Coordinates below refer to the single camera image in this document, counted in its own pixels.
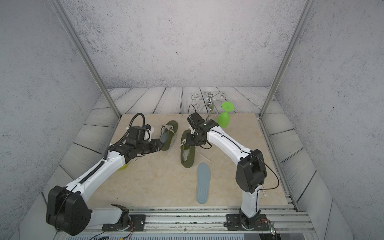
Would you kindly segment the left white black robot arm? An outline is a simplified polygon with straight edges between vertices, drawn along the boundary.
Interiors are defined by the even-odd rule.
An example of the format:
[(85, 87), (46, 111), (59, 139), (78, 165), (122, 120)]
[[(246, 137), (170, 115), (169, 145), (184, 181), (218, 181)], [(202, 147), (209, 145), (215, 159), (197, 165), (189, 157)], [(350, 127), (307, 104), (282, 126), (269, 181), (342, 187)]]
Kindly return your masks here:
[(150, 125), (129, 127), (87, 172), (64, 187), (52, 188), (48, 194), (47, 224), (71, 236), (97, 225), (109, 225), (115, 231), (131, 230), (132, 219), (126, 207), (112, 204), (109, 208), (92, 210), (87, 202), (114, 172), (129, 161), (161, 150), (163, 143), (152, 138), (153, 132)]

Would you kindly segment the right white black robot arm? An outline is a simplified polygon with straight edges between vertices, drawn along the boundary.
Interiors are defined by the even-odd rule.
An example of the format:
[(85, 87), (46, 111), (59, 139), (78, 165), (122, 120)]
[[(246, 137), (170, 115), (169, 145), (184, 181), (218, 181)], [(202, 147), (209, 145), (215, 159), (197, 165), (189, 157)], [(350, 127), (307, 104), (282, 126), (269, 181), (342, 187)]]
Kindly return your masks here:
[(241, 215), (254, 218), (259, 212), (259, 192), (263, 189), (267, 177), (264, 156), (258, 149), (250, 150), (230, 137), (217, 122), (205, 121), (195, 112), (187, 117), (191, 132), (187, 134), (188, 146), (200, 146), (207, 143), (217, 146), (236, 165), (236, 182), (243, 191)]

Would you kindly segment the olive green shoe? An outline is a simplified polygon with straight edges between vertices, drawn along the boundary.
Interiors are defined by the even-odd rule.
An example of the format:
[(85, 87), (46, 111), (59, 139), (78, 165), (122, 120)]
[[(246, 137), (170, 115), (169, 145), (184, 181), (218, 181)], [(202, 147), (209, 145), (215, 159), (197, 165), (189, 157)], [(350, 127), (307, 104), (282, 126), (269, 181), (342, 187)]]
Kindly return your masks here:
[(178, 131), (177, 121), (169, 121), (161, 127), (161, 136), (160, 141), (163, 143), (161, 148), (162, 151), (169, 151), (170, 148), (174, 145), (176, 139), (176, 133)]
[(191, 133), (190, 130), (185, 130), (181, 137), (181, 164), (185, 168), (191, 168), (195, 161), (195, 146), (187, 145), (187, 134)]

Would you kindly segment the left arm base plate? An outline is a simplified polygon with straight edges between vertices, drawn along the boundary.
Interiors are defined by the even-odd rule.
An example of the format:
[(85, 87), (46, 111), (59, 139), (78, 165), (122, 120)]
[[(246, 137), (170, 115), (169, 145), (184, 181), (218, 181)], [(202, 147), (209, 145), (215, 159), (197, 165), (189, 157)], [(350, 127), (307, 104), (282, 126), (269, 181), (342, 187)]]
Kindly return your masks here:
[(143, 232), (146, 224), (146, 215), (123, 215), (116, 224), (105, 224), (103, 232)]

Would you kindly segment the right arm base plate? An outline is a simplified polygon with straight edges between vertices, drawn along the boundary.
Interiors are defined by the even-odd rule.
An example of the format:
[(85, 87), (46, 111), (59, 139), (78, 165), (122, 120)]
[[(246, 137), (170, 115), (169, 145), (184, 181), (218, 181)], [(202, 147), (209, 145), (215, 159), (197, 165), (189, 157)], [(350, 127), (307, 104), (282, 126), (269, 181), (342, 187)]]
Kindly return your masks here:
[(227, 214), (223, 225), (229, 231), (269, 231), (271, 229), (264, 214), (256, 214), (252, 218), (243, 214)]

